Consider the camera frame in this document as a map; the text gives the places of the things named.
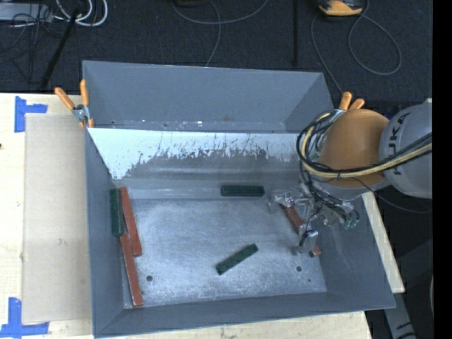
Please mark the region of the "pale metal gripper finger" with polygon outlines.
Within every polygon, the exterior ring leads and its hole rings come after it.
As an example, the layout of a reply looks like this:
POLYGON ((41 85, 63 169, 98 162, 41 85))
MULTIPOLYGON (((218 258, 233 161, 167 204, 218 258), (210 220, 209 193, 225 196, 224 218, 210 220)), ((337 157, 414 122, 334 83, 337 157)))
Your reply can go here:
POLYGON ((268 197, 268 211, 276 213, 279 208, 290 208, 295 204, 295 200, 290 193, 271 194, 268 197))
POLYGON ((310 256, 317 256, 317 237, 319 233, 316 230, 307 230, 301 236, 299 244, 292 248, 292 253, 295 255, 308 254, 310 256))

